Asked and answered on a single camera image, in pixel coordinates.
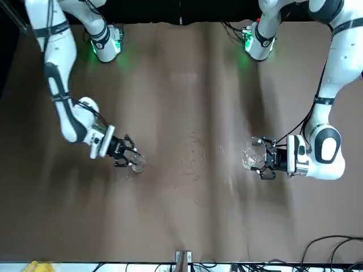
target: wire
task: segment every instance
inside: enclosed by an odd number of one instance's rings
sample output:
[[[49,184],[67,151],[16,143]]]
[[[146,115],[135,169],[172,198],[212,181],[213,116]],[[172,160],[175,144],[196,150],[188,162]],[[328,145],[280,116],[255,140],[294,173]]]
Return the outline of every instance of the wire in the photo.
[[[237,35],[236,32],[233,32],[234,33],[234,36],[232,36],[232,34],[230,33],[230,31],[228,30],[227,26],[223,23],[221,23],[223,28],[225,29],[226,33],[227,33],[227,36],[229,38],[229,40],[236,46],[241,46],[241,43],[243,42],[242,40],[242,37],[239,37]]]
[[[103,125],[105,125],[106,127],[109,125],[109,123],[106,121],[106,119],[99,112],[95,111],[94,108],[88,106],[87,104],[83,103],[82,101],[77,101],[76,105],[80,105],[82,108],[87,109],[88,111],[93,113],[93,115],[95,117],[97,117],[98,119],[100,119],[101,122],[103,123]]]
[[[48,29],[48,33],[49,28],[52,27],[53,25],[53,12],[54,12],[54,0],[50,0],[48,1],[48,12],[47,12],[47,29]],[[47,51],[48,48],[48,43],[49,43],[49,38],[51,35],[46,35],[44,37],[44,44],[43,44],[43,62],[45,62],[45,52]]]
[[[154,270],[154,272],[157,272],[157,270],[158,270],[158,268],[161,266],[161,264],[159,264],[158,266],[157,266],[157,268],[155,268],[155,270]]]
[[[210,270],[209,270],[207,267],[205,267],[205,266],[203,266],[203,265],[198,265],[198,264],[196,264],[196,263],[191,263],[191,268],[192,268],[192,270],[194,270],[194,266],[196,266],[196,267],[200,267],[200,268],[203,268],[205,271],[210,272]]]
[[[233,27],[232,25],[231,25],[231,23],[229,23],[229,22],[222,22],[222,24],[224,24],[224,25],[226,25],[228,28],[230,28],[230,29],[232,29],[232,30],[234,30],[234,31],[237,31],[237,32],[243,32],[242,31],[242,29],[239,29],[239,28],[235,28],[235,27]]]
[[[102,13],[100,11],[98,11],[98,9],[96,8],[96,6],[90,0],[85,0],[85,3],[86,3],[86,5],[88,5],[88,7],[90,8],[90,10],[94,14],[101,15],[102,18],[104,18],[103,15],[102,15]]]
[[[342,242],[340,242],[333,250],[333,252],[331,253],[331,258],[330,258],[330,269],[333,269],[333,260],[334,260],[334,255],[336,253],[336,251],[338,250],[338,248],[340,248],[342,245],[344,245],[345,243],[349,242],[349,241],[359,241],[359,242],[363,242],[363,239],[356,237],[356,238],[349,238],[346,239]]]
[[[350,267],[348,267],[346,270],[351,270],[353,267],[355,267],[357,265],[361,265],[361,264],[363,264],[363,261],[356,262],[353,265],[351,265]]]
[[[306,139],[305,137],[305,128],[306,128],[306,125],[311,117],[311,115],[313,114],[313,110],[314,110],[314,106],[315,106],[315,99],[318,98],[319,96],[319,93],[320,93],[320,87],[322,85],[322,80],[323,80],[323,75],[324,75],[324,72],[325,72],[325,66],[326,66],[326,63],[324,65],[324,68],[323,68],[323,71],[322,71],[322,74],[320,75],[320,80],[319,80],[319,85],[318,85],[318,89],[314,95],[314,102],[313,104],[311,105],[311,108],[309,110],[309,112],[307,113],[307,115],[304,117],[303,120],[301,120],[301,122],[296,126],[294,127],[291,131],[289,131],[288,133],[286,133],[284,136],[282,136],[276,143],[279,143],[281,142],[283,139],[285,139],[290,133],[294,132],[299,126],[301,126],[301,129],[300,129],[300,132],[299,132],[299,135],[302,134],[302,136],[304,137],[304,140],[305,142],[309,143],[308,140]]]
[[[199,265],[201,265],[201,266],[203,266],[204,268],[215,268],[216,266],[217,266],[217,263],[216,263],[216,261],[215,260],[213,260],[214,261],[214,264],[213,265],[211,265],[211,266],[208,266],[208,265],[204,265],[203,263],[199,263]]]
[[[329,235],[329,236],[323,236],[323,237],[317,238],[317,239],[311,241],[310,243],[308,243],[308,245],[306,246],[306,248],[304,250],[304,253],[302,255],[302,258],[301,258],[300,267],[303,267],[304,260],[305,260],[305,257],[306,257],[306,253],[307,253],[309,247],[311,247],[314,243],[316,243],[318,241],[325,240],[325,239],[330,239],[330,238],[345,238],[345,239],[363,240],[363,237],[353,237],[353,236],[347,236],[347,235]]]
[[[106,19],[104,18],[103,14],[96,8],[96,6],[90,0],[85,0],[85,3],[94,14],[100,15],[102,17],[104,23],[107,25]],[[88,40],[85,40],[85,34],[86,33],[88,33],[88,32],[87,32],[86,27],[84,27],[83,41],[84,42],[89,42],[91,40],[91,38],[88,38]]]
[[[285,139],[290,133],[294,132],[299,126],[302,125],[302,123],[304,123],[305,119],[309,116],[310,112],[306,115],[306,117],[301,120],[300,123],[297,124],[296,127],[294,127],[292,130],[290,130],[289,132],[287,132],[284,136],[282,136],[276,143],[280,143],[283,139]]]
[[[106,262],[100,262],[98,264],[98,266],[92,271],[92,272],[96,272],[97,270],[99,270],[102,266],[104,266],[106,264]]]

